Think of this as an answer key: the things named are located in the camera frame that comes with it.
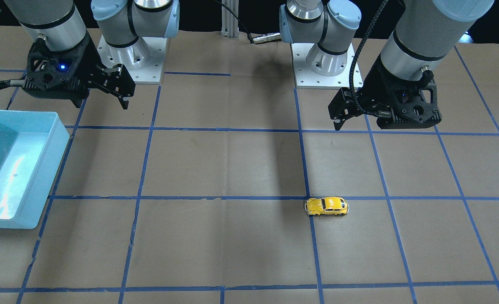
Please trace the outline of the black gripper near car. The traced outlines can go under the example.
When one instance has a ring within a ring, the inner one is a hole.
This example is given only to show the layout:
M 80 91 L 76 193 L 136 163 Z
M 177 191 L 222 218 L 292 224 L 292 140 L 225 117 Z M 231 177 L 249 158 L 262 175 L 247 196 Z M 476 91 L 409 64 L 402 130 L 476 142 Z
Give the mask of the black gripper near car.
M 358 91 L 358 104 L 366 114 L 377 117 L 381 129 L 423 129 L 441 122 L 433 71 L 423 67 L 419 79 L 404 80 L 389 72 L 380 57 Z M 338 90 L 328 112 L 336 131 L 346 120 L 362 114 L 348 88 Z

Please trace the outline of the black gripper near bin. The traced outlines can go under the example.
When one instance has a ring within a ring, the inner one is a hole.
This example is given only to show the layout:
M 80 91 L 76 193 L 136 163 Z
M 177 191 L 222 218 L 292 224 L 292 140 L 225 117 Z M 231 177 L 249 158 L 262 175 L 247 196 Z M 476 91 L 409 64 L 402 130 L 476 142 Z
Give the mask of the black gripper near bin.
M 55 52 L 46 45 L 44 35 L 38 35 L 27 57 L 23 90 L 35 98 L 71 100 L 81 108 L 89 96 L 89 88 L 98 89 L 118 98 L 127 110 L 136 84 L 124 64 L 106 68 L 93 39 L 85 33 L 74 47 Z

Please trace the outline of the robot arm near blue bin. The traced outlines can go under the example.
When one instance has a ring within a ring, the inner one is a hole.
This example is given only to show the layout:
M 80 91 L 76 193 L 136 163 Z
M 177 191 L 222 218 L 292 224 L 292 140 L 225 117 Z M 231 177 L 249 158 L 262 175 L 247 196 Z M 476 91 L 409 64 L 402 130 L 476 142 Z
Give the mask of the robot arm near blue bin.
M 102 33 L 97 47 L 73 0 L 6 0 L 31 37 L 26 72 L 0 81 L 0 89 L 21 88 L 41 99 L 70 100 L 82 106 L 91 89 L 115 96 L 123 109 L 136 82 L 156 68 L 151 42 L 175 37 L 178 0 L 92 0 L 90 13 Z

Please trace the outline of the robot arm near yellow car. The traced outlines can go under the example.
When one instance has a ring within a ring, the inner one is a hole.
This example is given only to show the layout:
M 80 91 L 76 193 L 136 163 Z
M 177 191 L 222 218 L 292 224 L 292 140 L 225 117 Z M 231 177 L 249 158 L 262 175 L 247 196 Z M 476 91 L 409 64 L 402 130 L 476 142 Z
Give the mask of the robot arm near yellow car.
M 363 85 L 356 89 L 355 66 L 387 2 L 382 1 L 352 63 L 348 49 L 359 29 L 361 10 L 349 0 L 288 0 L 279 10 L 285 43 L 311 43 L 311 71 L 326 77 L 349 69 L 328 105 L 334 128 L 361 115 L 375 116 L 381 129 L 425 129 L 441 122 L 434 70 L 461 36 L 494 4 L 492 0 L 406 0 L 405 10 L 377 56 Z

